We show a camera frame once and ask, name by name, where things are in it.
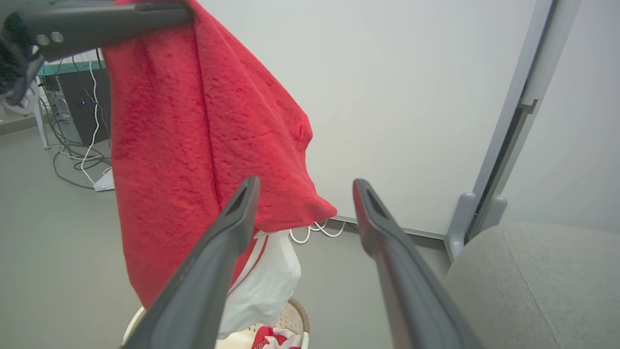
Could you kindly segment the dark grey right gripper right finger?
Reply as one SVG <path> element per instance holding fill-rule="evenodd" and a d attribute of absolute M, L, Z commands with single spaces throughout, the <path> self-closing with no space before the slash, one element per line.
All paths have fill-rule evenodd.
<path fill-rule="evenodd" d="M 482 342 L 414 243 L 365 179 L 353 196 L 361 244 L 374 260 L 395 349 L 481 349 Z"/>

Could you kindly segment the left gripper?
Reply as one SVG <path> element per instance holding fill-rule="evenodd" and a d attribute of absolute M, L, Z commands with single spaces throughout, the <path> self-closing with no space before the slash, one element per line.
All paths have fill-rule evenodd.
<path fill-rule="evenodd" d="M 23 108 L 44 61 L 55 61 L 193 20 L 181 1 L 27 0 L 1 23 L 1 101 Z"/>

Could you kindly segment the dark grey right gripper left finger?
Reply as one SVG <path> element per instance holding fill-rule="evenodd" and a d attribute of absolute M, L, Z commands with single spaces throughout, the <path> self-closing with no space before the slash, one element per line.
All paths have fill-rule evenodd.
<path fill-rule="evenodd" d="M 246 178 L 206 230 L 124 349 L 213 349 L 235 261 L 254 230 L 261 182 Z"/>

